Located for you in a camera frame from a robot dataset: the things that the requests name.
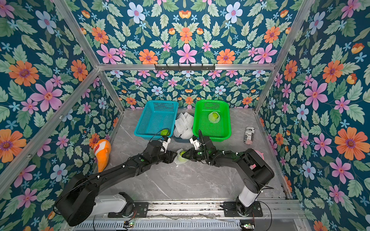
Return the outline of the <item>white foam net sleeve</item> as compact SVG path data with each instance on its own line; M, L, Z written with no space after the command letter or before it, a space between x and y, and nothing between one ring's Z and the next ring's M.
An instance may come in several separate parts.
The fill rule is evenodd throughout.
M211 112L208 115L208 119L211 123L216 124L220 121L220 115L218 112Z
M184 149L179 149L178 151L177 151L177 155L176 155L176 157L175 157L175 159L174 159L174 163L175 164L177 164L177 165L181 165L181 164L185 164L187 161L182 161L181 160L181 157L180 157L180 153L182 152L182 151L186 151L186 150L184 150Z

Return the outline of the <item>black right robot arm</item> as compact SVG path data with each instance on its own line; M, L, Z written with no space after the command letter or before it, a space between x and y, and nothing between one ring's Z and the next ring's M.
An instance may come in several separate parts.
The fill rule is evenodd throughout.
M272 168L252 148L240 153L217 149L211 138L203 136L201 131L199 137L190 139L190 143L194 147L181 154L182 158L209 166L236 169L244 188L236 198L234 210L243 217L249 215L257 197L275 176Z

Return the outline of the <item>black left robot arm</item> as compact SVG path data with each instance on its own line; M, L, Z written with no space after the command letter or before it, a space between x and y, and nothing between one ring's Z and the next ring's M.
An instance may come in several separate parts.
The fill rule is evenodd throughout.
M145 150L124 163L92 175L73 176L55 202L54 208L68 223L77 226L87 218L106 213L119 213L128 208L129 197L122 194L103 195L106 189L138 176L152 165L170 164L177 152L168 151L160 141L150 141Z

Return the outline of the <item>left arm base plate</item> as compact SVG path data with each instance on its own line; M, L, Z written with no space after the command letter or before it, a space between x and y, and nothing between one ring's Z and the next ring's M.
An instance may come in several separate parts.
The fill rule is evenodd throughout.
M109 218L145 218L148 212L148 202L129 202L120 212L110 212Z

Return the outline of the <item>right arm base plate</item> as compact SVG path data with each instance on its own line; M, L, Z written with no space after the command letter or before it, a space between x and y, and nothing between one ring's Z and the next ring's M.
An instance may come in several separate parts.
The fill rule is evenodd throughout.
M239 200L223 202L220 207L224 211L225 217L262 217L263 211L258 201L253 202L249 207L245 207Z

